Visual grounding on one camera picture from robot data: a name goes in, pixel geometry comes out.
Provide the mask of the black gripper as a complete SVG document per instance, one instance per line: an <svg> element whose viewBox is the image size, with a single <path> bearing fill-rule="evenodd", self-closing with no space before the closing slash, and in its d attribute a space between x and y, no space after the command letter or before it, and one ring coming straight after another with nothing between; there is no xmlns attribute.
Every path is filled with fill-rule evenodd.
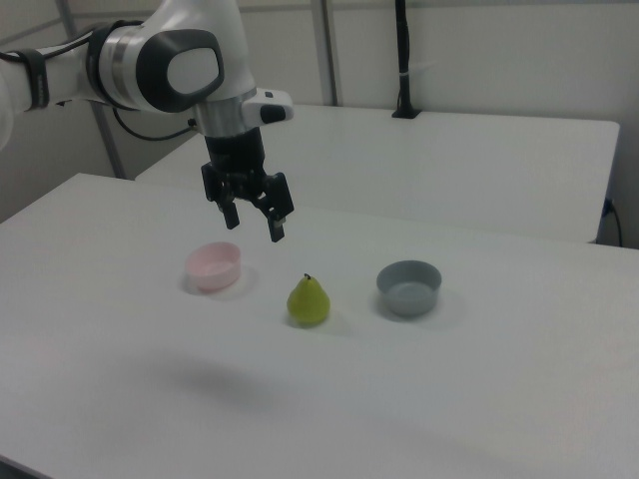
<svg viewBox="0 0 639 479"><path fill-rule="evenodd" d="M206 198L223 214L226 227L240 224L235 198L255 199L267 219L270 238L285 237L284 223L295 206L283 173L266 176L265 150L259 128L233 137L205 137L210 161L201 167Z"/></svg>

